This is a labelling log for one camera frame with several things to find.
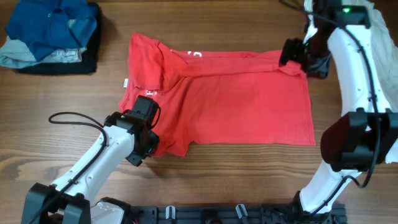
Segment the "folded blue shirt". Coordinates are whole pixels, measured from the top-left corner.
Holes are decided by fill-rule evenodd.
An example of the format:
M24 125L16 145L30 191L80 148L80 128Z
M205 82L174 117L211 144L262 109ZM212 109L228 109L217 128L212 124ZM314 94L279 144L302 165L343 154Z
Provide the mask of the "folded blue shirt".
M57 49L86 47L96 27L85 0L21 0L6 26L10 39L24 42L37 61ZM76 24L69 28L68 21Z

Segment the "wood grain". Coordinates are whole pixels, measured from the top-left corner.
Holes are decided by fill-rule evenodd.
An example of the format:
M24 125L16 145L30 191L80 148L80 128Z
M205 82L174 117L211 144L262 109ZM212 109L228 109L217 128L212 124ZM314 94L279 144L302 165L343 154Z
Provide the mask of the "wood grain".
M380 4L397 41L391 4ZM104 2L98 71L92 75L23 75L0 68L0 223L19 223L28 189L49 184L91 146L98 133L54 125L47 118L77 111L98 120L118 110L127 78L133 32L180 50L281 49L286 38L302 37L305 19L275 1ZM14 4L0 5L0 36ZM326 80L309 80L317 143L341 111L332 66ZM65 120L76 120L65 117ZM140 167L122 162L97 199L109 196L132 205L234 205L289 202L321 161L319 147L284 145L197 145L185 158L147 159ZM350 223L397 223L398 166L377 166L367 189L350 185L338 199Z

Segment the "clothing label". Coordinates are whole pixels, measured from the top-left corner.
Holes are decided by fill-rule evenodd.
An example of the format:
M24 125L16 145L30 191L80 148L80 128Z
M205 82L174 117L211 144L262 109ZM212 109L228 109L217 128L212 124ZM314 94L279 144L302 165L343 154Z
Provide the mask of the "clothing label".
M157 95L157 91L155 90L145 90L145 96L154 96Z

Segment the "t-shirt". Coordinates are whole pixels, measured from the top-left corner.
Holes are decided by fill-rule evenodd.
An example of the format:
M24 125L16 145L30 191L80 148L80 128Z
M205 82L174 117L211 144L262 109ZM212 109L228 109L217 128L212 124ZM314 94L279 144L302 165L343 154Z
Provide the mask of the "t-shirt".
M293 62L279 67L280 54L178 51L133 34L120 110L139 95L158 102L155 156L184 156L193 141L314 146L306 75Z

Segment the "cable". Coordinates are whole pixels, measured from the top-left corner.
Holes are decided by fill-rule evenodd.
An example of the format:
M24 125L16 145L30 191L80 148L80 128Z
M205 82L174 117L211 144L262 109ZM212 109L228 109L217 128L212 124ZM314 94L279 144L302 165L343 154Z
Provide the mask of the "cable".
M157 119L156 119L156 121L155 121L154 125L150 126L150 127L149 127L149 129L152 129L152 128L154 128L154 127L156 126L157 122L159 121L159 118L160 118L160 112L161 112L162 110L160 109L160 107L158 107L157 109L159 109L159 114L157 115Z
M353 176L351 176L351 175L347 175L347 176L343 177L343 179L341 180L341 182L339 183L339 185L337 186L337 188L335 189L335 191L329 196L329 198L326 199L326 200L324 201L324 203L323 203L321 206L319 206L314 212L312 212L312 213L307 217L307 218L310 218L311 216L314 216L315 214L317 214L323 207L325 207L325 206L328 205L328 203L335 197L335 195L338 193L338 191L340 190L340 188L343 186L343 184L344 184L348 179L351 179L360 189L363 189L363 188L365 188L365 187L368 185L368 183L369 183L369 181L370 181L370 179L371 179L371 177L372 177L372 174L373 174L373 171L374 171L374 167L376 166L377 158L378 158L379 151L380 151L380 140L381 140L381 127L380 127L380 126L381 126L381 125L380 125L379 110L378 110L378 108L377 108L377 95L376 95L376 90L375 90L375 88L374 88L374 80L373 80L373 76L372 76L371 66L370 66L370 64L369 64L369 60L368 60L368 58L367 58L367 56L366 56L365 50L364 50L363 46L361 45L361 43L359 42L359 40L358 40L349 30L347 30L345 26L340 25L340 24L338 24L337 22L335 22L335 21L333 21L333 20L330 20L330 19L328 19L328 18L326 18L326 17L324 17L324 16L318 15L318 14L316 14L316 13L314 13L314 12L309 12L309 11L306 11L306 10L304 10L304 9L300 9L300 8L298 8L298 7L295 7L295 6L291 5L291 4L288 4L285 0L279 0L279 2L280 2L281 4L283 4L284 6L290 8L290 9L293 9L293 10L298 11L298 12L302 12L302 13L304 13L305 15L312 15L313 17L316 17L316 18L321 19L321 20L323 20L323 21L325 21L325 22L328 22L328 23L330 23L330 24L333 24L334 26L339 27L341 30L343 30L344 32L346 32L346 33L349 35L349 37L352 38L352 40L353 40L353 41L355 42L355 44L358 46L359 51L361 52L361 54L362 54L362 56L363 56L363 59L364 59L364 61L365 61L366 69L368 70L368 75L369 75L369 86L370 86L370 91L371 91L371 97L370 97L370 99L371 99L372 104L373 104L373 108L374 108L374 117L375 117L375 119L376 119L376 127L375 127L375 130L374 130L374 131L376 132L376 142L375 142L375 144L374 144L373 159L372 159L371 166L370 166L370 168L369 168L369 170L368 170L368 174L366 175L366 178L365 178L364 182L363 182L362 184L360 184L360 183L358 182L358 180L355 179L355 178L354 178Z
M89 119L90 121L96 123L97 125L91 124L91 123L86 123L86 122L77 122L77 121L53 121L53 120L52 120L52 118L54 118L54 117L56 117L56 116L65 115L65 114L72 114L72 115L82 116L82 117L87 118L87 119ZM72 186L72 185L76 182L76 180L79 179L79 177L92 165L92 163L94 163L94 161L100 156L100 154L102 153L102 151L103 151L104 148L106 147L106 143L108 142L108 138L107 138L107 136L106 136L106 132L105 132L105 130L103 129L104 126L103 126L101 123L99 123L98 121L96 121L95 119L93 119L93 118L91 118L91 117L89 117L89 116L87 116L87 115L84 115L84 114L81 114L81 113L76 113L76 112L59 112L59 113L55 113L55 114L51 115L51 116L49 117L49 122L52 123L52 124L74 124L74 125L84 125L84 126L89 126L89 127L96 128L96 129L98 129L99 131L101 131L101 133L102 133L102 135L103 135L103 137L104 137L104 141L103 141L102 146L101 146L101 148L99 149L99 151L98 151L98 152L94 155L94 157L82 168L82 170L79 171L79 173L77 173L77 175L76 175L74 178L72 178L72 179L68 182L68 184L67 184L66 186L64 186L63 189L61 189L61 190L59 191L59 193L58 193L57 195L55 195L54 197L52 197L50 200L46 201L46 202L44 203L44 205L43 205L36 213L34 213L34 215L32 215L32 218L30 218L30 220L29 220L26 224L32 224L42 213L46 212L46 211L49 209L49 207L51 207L51 206L54 204L54 202L56 202L56 201L58 200L58 198L60 198L61 195L62 195L63 193L65 193L65 191L67 191L67 190L70 188L70 186Z

